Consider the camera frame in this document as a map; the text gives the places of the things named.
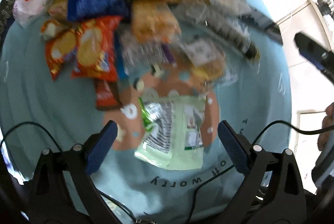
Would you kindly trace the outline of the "person right hand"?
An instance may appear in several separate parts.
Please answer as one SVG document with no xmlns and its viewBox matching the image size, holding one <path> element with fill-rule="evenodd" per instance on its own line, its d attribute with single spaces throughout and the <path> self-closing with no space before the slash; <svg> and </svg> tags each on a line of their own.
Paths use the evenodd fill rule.
<svg viewBox="0 0 334 224">
<path fill-rule="evenodd" d="M 325 113 L 326 113 L 326 116 L 322 121 L 322 127 L 323 128 L 327 128 L 327 127 L 333 125 L 333 103 L 330 104 L 326 108 Z M 319 151 L 322 151 L 325 148 L 325 145 L 328 141 L 329 136 L 330 136 L 329 131 L 319 135 L 319 137 L 318 137 L 318 149 L 319 149 Z"/>
</svg>

